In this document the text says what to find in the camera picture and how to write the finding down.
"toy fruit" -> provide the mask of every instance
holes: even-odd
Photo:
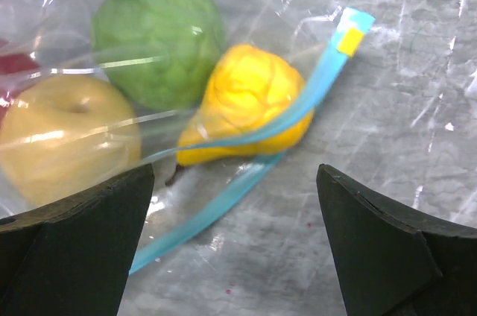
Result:
[[[120,67],[104,70],[110,81],[155,110],[197,104],[224,44],[212,0],[106,0],[92,20],[93,51],[124,49]]]
[[[109,83],[83,75],[47,78],[22,92],[4,117],[0,165],[32,204],[42,206],[137,161],[134,119]]]
[[[7,42],[0,39],[0,48]],[[0,56],[0,77],[2,75],[15,74],[17,72],[26,72],[36,70],[40,66],[30,58],[27,54],[16,53]],[[0,122],[3,119],[8,107],[12,104],[13,99],[21,92],[21,89],[9,89],[2,86],[0,78]]]
[[[212,73],[202,104],[177,145],[239,136],[264,126],[290,106],[303,86],[300,73],[281,57],[251,45],[236,45]],[[288,130],[250,145],[180,151],[177,163],[187,166],[228,156],[278,153],[301,140],[312,117],[310,112]]]

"gray marble surface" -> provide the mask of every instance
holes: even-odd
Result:
[[[477,0],[329,1],[376,24],[309,134],[225,218],[134,274],[121,316],[345,315],[315,186],[321,163],[477,227]]]

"green fruit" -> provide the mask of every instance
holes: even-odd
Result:
[[[124,47],[114,57],[96,58],[111,83],[162,111],[198,103],[225,48],[213,0],[106,0],[91,34],[93,51]]]

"plastic bag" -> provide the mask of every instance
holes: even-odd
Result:
[[[326,0],[211,0],[223,21],[221,44],[222,23],[209,0],[203,10],[194,0],[119,0],[126,5],[108,0],[106,8],[105,0],[42,0],[38,11],[32,1],[25,6],[36,12],[34,22],[12,20],[18,9],[8,0],[0,10],[15,25],[0,31],[0,37],[14,42],[0,48],[0,54],[27,51],[42,66],[1,80],[13,96],[0,129],[3,207],[9,214],[29,210],[154,162],[157,184],[132,271],[210,225],[273,168],[306,126],[285,142],[277,136],[311,118],[373,23],[365,13]],[[175,4],[181,4],[180,14],[164,11],[164,5]],[[146,11],[131,12],[131,7]],[[98,10],[108,13],[98,18]],[[162,29],[156,29],[155,18]],[[215,42],[198,48],[189,39],[194,35]],[[174,86],[174,98],[161,91],[160,104],[154,98],[142,100],[154,97],[157,88],[157,81],[150,85],[144,79],[154,73],[162,79],[183,76],[174,69],[194,65],[190,60],[197,54],[208,64],[201,66],[208,80],[200,96],[182,101],[192,84],[185,80]],[[243,70],[234,75],[237,66]],[[225,83],[224,76],[229,78]],[[231,86],[235,95],[206,105],[213,100],[206,98],[208,91]],[[275,90],[270,102],[267,94]],[[195,137],[177,148],[188,127]],[[274,143],[237,153],[237,146],[268,139]],[[176,153],[199,147],[210,149],[202,149],[192,158],[193,166],[165,187]],[[220,148],[211,158],[216,160],[200,160],[211,148]],[[233,158],[236,154],[243,156]],[[250,159],[256,154],[265,156]],[[216,178],[218,170],[230,177]]]

